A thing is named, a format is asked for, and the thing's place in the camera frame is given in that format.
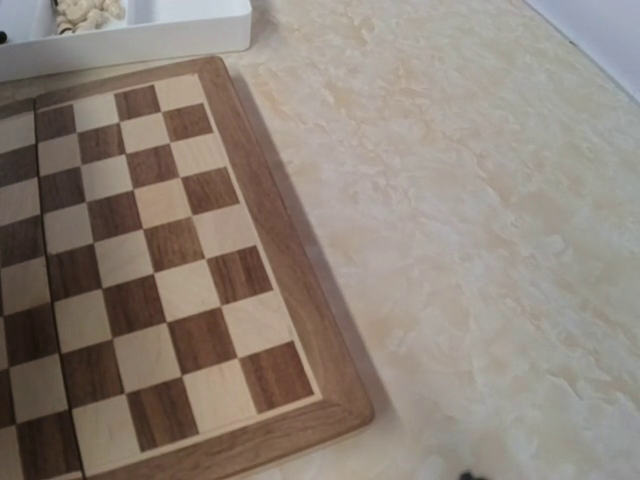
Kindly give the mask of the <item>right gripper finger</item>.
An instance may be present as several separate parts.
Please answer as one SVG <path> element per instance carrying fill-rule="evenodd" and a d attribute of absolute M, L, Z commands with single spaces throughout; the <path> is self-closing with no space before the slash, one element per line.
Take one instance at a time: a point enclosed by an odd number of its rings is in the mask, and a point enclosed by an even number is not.
<path fill-rule="evenodd" d="M 471 470 L 466 470 L 459 474 L 458 480 L 487 480 L 487 478 Z"/>

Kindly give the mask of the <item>wooden chess board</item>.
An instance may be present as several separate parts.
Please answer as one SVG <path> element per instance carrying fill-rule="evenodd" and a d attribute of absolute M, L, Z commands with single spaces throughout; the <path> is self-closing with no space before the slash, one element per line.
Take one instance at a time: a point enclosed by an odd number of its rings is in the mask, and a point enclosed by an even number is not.
<path fill-rule="evenodd" d="M 1 475 L 221 479 L 374 408 L 224 62 L 1 109 Z"/>

